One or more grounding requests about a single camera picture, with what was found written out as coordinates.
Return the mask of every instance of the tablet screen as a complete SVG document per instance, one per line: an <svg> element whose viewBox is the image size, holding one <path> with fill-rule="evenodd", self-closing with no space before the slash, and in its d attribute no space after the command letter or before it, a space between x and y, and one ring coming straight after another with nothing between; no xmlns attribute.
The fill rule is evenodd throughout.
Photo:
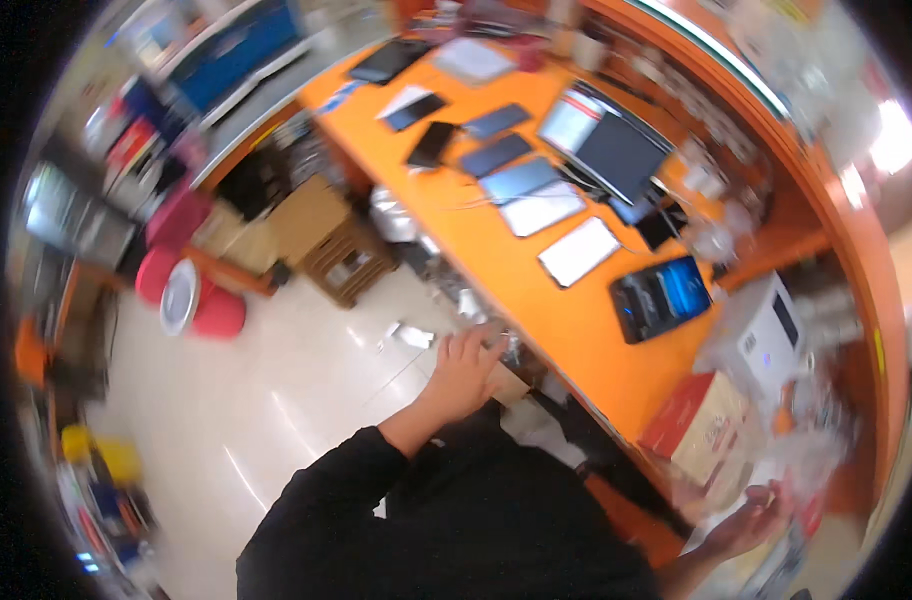
<svg viewBox="0 0 912 600"><path fill-rule="evenodd" d="M649 186L668 152L619 116L607 113L575 152L600 180L634 202Z"/></svg>

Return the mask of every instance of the plastic bag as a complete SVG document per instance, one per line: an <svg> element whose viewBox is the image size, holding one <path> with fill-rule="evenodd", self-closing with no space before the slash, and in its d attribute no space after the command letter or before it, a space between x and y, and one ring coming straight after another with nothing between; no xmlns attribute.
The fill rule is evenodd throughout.
<svg viewBox="0 0 912 600"><path fill-rule="evenodd" d="M384 240L391 244L415 241L418 227L386 186L379 184L372 189L369 206L369 216Z"/></svg>

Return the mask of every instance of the receipt printer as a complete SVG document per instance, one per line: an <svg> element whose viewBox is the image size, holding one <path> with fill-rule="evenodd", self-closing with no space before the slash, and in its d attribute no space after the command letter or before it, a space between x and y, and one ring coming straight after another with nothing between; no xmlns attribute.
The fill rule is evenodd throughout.
<svg viewBox="0 0 912 600"><path fill-rule="evenodd" d="M773 270L729 296L693 371L722 369L761 407L774 410L798 369L803 338L793 301Z"/></svg>

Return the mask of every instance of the computer monitor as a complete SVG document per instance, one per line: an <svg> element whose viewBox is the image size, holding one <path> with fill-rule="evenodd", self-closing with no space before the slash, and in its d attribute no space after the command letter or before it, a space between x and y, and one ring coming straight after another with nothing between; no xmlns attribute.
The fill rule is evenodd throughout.
<svg viewBox="0 0 912 600"><path fill-rule="evenodd" d="M565 90L538 135L610 195L639 199L673 145L584 81Z"/></svg>

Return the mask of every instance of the white tile floor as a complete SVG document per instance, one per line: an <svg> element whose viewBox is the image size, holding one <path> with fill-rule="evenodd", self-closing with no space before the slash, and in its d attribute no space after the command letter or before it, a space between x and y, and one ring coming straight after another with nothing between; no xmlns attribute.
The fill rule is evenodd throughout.
<svg viewBox="0 0 912 600"><path fill-rule="evenodd" d="M160 579L174 598L235 597L234 560L293 473L412 402L435 365L390 340L394 321L439 334L456 325L402 267L350 311L297 279L248 296L232 342L168 338L158 312L121 299L106 405L91 426L126 424L161 525ZM506 400L525 391L507 370Z"/></svg>

